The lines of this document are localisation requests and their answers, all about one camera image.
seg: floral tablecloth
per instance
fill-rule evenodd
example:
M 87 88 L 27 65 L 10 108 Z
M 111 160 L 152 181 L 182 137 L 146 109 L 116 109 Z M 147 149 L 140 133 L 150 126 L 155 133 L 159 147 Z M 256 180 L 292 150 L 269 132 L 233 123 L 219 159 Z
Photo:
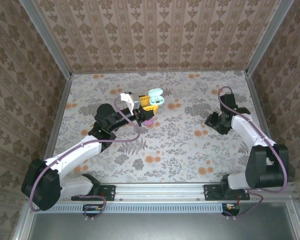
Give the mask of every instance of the floral tablecloth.
M 241 137 L 233 130 L 219 135 L 204 125 L 209 114 L 220 111 L 217 92 L 222 86 L 233 89 L 239 107 L 248 108 L 259 124 L 243 71 L 81 74 L 72 80 L 54 154 L 86 136 L 98 106 L 113 104 L 122 92 L 146 95 L 162 88 L 165 103 L 154 124 L 140 128 L 138 140 L 113 143 L 71 176 L 88 172 L 102 183 L 215 182 L 245 169 L 249 149 Z M 130 125 L 115 134 L 117 139 L 136 135 Z

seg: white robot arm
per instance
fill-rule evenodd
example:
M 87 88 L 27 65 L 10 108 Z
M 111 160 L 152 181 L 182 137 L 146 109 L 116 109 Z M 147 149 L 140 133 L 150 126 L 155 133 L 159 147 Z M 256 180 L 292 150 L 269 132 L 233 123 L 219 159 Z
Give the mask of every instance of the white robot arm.
M 45 161 L 35 159 L 30 163 L 21 187 L 21 191 L 30 198 L 30 202 L 33 201 L 44 211 L 51 208 L 59 199 L 100 194 L 100 183 L 93 176 L 83 174 L 72 178 L 67 174 L 84 160 L 107 149 L 113 142 L 133 141 L 133 139 L 115 140 L 114 131 L 132 121 L 141 126 L 141 123 L 150 120 L 158 109 L 158 106 L 146 106 L 149 104 L 148 96 L 139 97 L 129 92 L 122 93 L 117 99 L 119 98 L 127 103 L 127 108 L 116 112 L 110 104 L 100 105 L 88 136 L 57 156 Z
M 244 189 L 281 187 L 287 181 L 289 153 L 285 145 L 276 144 L 254 124 L 250 112 L 238 107 L 233 93 L 219 96 L 221 114 L 213 112 L 205 124 L 222 135 L 233 129 L 250 149 L 245 171 L 224 175 L 220 185 L 207 193 L 210 200 L 236 200 Z

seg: purple cable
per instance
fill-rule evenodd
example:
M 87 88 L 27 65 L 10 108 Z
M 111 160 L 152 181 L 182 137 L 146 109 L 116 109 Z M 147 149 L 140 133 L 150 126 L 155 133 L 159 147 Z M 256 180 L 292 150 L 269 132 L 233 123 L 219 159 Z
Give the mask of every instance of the purple cable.
M 35 209 L 33 206 L 33 200 L 34 200 L 34 194 L 37 188 L 37 185 L 39 183 L 39 181 L 41 180 L 41 178 L 43 177 L 43 175 L 46 173 L 46 171 L 48 171 L 48 169 L 50 169 L 53 165 L 57 164 L 58 161 L 61 161 L 64 157 L 68 156 L 69 154 L 73 153 L 75 150 L 79 149 L 79 148 L 83 148 L 84 146 L 88 145 L 88 144 L 92 144 L 92 143 L 129 143 L 129 142 L 133 142 L 135 140 L 137 140 L 140 137 L 140 130 L 139 128 L 129 119 L 125 116 L 125 114 L 120 110 L 120 108 L 117 105 L 117 102 L 119 101 L 121 97 L 118 96 L 115 100 L 114 100 L 114 108 L 117 110 L 117 112 L 125 119 L 127 120 L 128 123 L 132 124 L 134 129 L 137 132 L 137 136 L 133 139 L 126 139 L 126 140 L 107 140 L 107 139 L 97 139 L 97 140 L 91 140 L 91 141 L 87 141 L 84 144 L 78 145 L 72 149 L 70 149 L 69 151 L 65 152 L 63 155 L 61 155 L 60 157 L 58 157 L 55 161 L 53 161 L 52 163 L 50 163 L 37 177 L 37 179 L 35 180 L 31 193 L 30 193 L 30 197 L 29 197 L 29 207 L 31 209 L 32 212 L 39 212 L 41 211 L 40 209 Z M 87 197 L 91 197 L 91 198 L 101 198 L 100 196 L 87 196 Z
M 244 120 L 246 120 L 246 121 L 253 127 L 253 129 L 258 133 L 258 135 L 262 138 L 262 140 L 269 146 L 270 150 L 272 151 L 273 155 L 274 155 L 274 156 L 276 157 L 276 159 L 278 160 L 278 162 L 279 162 L 279 164 L 280 164 L 280 167 L 281 167 L 281 169 L 282 169 L 282 173 L 283 173 L 283 185 L 282 185 L 282 187 L 281 187 L 278 191 L 273 191 L 273 190 L 264 189 L 264 188 L 262 188 L 262 190 L 265 191 L 265 192 L 268 192 L 268 193 L 274 193 L 274 194 L 278 194 L 278 193 L 283 192 L 283 191 L 286 189 L 287 184 L 288 184 L 288 175 L 287 175 L 287 171 L 286 171 L 285 165 L 284 165 L 284 163 L 282 162 L 280 156 L 278 155 L 278 153 L 276 152 L 276 150 L 274 149 L 274 147 L 271 145 L 271 143 L 266 139 L 266 136 L 263 135 L 263 133 L 256 127 L 256 125 L 254 125 L 254 124 L 250 121 L 249 118 L 247 118 L 247 117 L 244 116 L 243 114 L 241 114 L 241 113 L 239 113 L 239 112 L 237 112 L 237 111 L 231 109 L 230 107 L 228 107 L 227 105 L 225 105 L 225 104 L 222 102 L 222 100 L 221 100 L 221 98 L 220 98 L 220 93 L 221 93 L 221 91 L 222 91 L 223 89 L 229 89 L 230 92 L 233 93 L 232 89 L 231 89 L 229 86 L 223 86 L 222 88 L 220 88 L 220 89 L 219 89 L 219 92 L 218 92 L 218 100 L 219 100 L 220 104 L 221 104 L 223 107 L 225 107 L 226 109 L 228 109 L 229 111 L 231 111 L 231 112 L 237 114 L 238 116 L 242 117 Z
M 107 200 L 105 197 L 103 196 L 97 196 L 97 195 L 93 195 L 93 196 L 84 196 L 84 195 L 77 195 L 77 197 L 80 197 L 80 198 L 84 198 L 84 199 L 102 199 L 103 200 L 103 207 L 101 208 L 100 212 L 95 215 L 93 218 L 96 219 L 97 217 L 99 217 L 102 212 L 106 209 L 106 206 L 107 206 Z M 86 219 L 88 219 L 88 216 L 87 216 L 87 210 L 89 209 L 90 207 L 86 207 L 84 209 L 84 212 L 83 212 L 83 215 L 86 217 Z

